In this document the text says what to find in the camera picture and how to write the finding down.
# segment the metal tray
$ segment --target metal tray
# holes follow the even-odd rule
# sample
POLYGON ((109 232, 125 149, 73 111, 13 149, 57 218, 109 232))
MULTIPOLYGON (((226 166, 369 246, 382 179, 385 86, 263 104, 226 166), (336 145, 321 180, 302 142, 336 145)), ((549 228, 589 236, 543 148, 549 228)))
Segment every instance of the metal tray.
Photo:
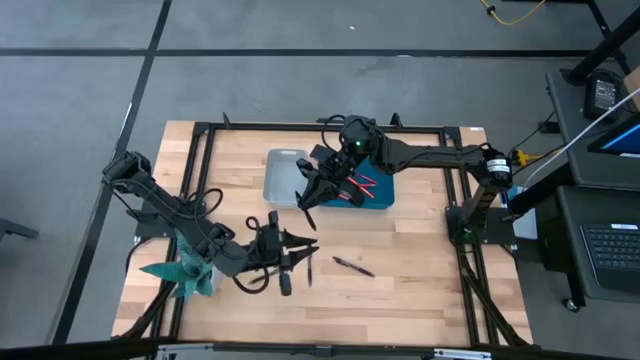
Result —
POLYGON ((269 150, 263 191, 263 197, 269 204, 283 209, 297 207, 295 192, 302 194, 307 186, 307 179, 296 166, 300 158, 307 159, 304 150, 269 150))

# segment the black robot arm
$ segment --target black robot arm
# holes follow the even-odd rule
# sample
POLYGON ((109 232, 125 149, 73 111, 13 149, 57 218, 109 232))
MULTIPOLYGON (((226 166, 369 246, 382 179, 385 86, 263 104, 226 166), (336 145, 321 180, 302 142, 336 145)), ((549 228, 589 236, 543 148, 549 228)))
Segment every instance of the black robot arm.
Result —
POLYGON ((278 214, 269 213, 267 225, 260 226, 256 218, 247 219, 247 226, 256 230, 256 238, 248 245, 233 241, 233 230, 206 219, 206 212, 198 213, 200 201, 184 202, 171 196, 156 184, 150 175, 149 160, 136 152, 126 152, 112 161, 103 171, 103 182, 123 194, 134 194, 150 204, 172 228, 179 231, 191 247, 220 272, 235 276, 241 272, 277 266, 280 270, 283 295, 291 293, 287 273, 302 259, 316 251, 310 245, 315 239, 298 237, 280 231, 278 214), (305 247, 297 251, 284 249, 305 247))
POLYGON ((341 148, 338 151, 320 145, 314 148, 311 157, 318 160, 317 169, 304 159, 298 160, 300 171, 308 179, 298 201, 303 211, 340 195, 353 205, 362 206, 362 190, 349 181, 349 176, 367 158, 374 169, 387 175, 416 167, 469 172, 480 185, 460 214, 464 227, 470 231, 480 231, 485 227, 486 212, 491 202, 498 193, 512 185, 510 159, 486 143, 461 149, 409 145, 388 138, 376 126, 374 119, 362 116, 345 118, 339 140, 341 148))

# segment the wheel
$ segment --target wheel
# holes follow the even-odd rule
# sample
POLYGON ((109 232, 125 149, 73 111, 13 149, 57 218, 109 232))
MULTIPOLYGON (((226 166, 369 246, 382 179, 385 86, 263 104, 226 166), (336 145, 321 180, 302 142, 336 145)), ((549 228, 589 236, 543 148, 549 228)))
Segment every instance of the wheel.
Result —
POLYGON ((564 307, 565 307, 567 310, 571 311, 572 313, 577 313, 578 311, 580 311, 580 307, 579 307, 579 306, 576 306, 576 305, 573 303, 573 300, 571 300, 571 299, 564 299, 564 300, 562 300, 562 305, 564 305, 564 307))

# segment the green cloth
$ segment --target green cloth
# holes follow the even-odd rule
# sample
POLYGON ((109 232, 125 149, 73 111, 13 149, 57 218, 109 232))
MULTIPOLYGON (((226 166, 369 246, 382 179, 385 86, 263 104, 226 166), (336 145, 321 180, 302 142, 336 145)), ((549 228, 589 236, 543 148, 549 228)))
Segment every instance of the green cloth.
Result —
POLYGON ((180 262, 151 264, 140 270, 160 279, 178 283, 178 288, 173 292, 172 297, 184 297, 186 300, 194 291, 211 296, 213 294, 213 286, 211 286, 213 263, 207 263, 200 254, 196 253, 187 243, 184 235, 178 231, 176 234, 180 262))

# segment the gray floor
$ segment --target gray floor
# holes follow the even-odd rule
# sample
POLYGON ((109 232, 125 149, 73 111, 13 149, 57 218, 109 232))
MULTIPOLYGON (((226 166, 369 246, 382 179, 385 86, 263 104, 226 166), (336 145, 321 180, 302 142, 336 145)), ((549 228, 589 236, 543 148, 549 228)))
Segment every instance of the gray floor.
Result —
MULTIPOLYGON (((494 2, 503 18, 532 5, 494 2)), ((144 48, 161 3, 0 0, 0 47, 144 48)), ((611 26, 639 3, 598 2, 611 26)), ((471 0, 174 0, 160 47, 588 49, 601 39, 587 7, 574 4, 545 5, 521 26, 506 28, 471 0)), ((637 67, 639 35, 623 50, 637 67)), ((94 205, 100 169, 113 151, 141 63, 140 58, 0 57, 0 217, 42 233, 35 241, 10 236, 0 244, 6 289, 0 295, 0 347, 47 341, 94 205)), ((226 111, 232 121, 290 122, 333 113, 387 119, 399 112, 407 124, 485 127, 492 144, 506 150, 551 112, 544 74, 574 64, 157 58, 129 148, 154 160, 167 120, 219 120, 226 111)), ((538 135, 525 148, 543 152, 559 142, 557 136, 538 135)), ((134 227, 122 206, 112 203, 71 341, 109 336, 134 227)), ((640 318, 640 306, 590 300, 574 315, 559 305, 568 294, 562 276, 534 264, 522 264, 520 276, 536 343, 638 357, 640 345, 633 340, 640 325, 632 319, 640 318)))

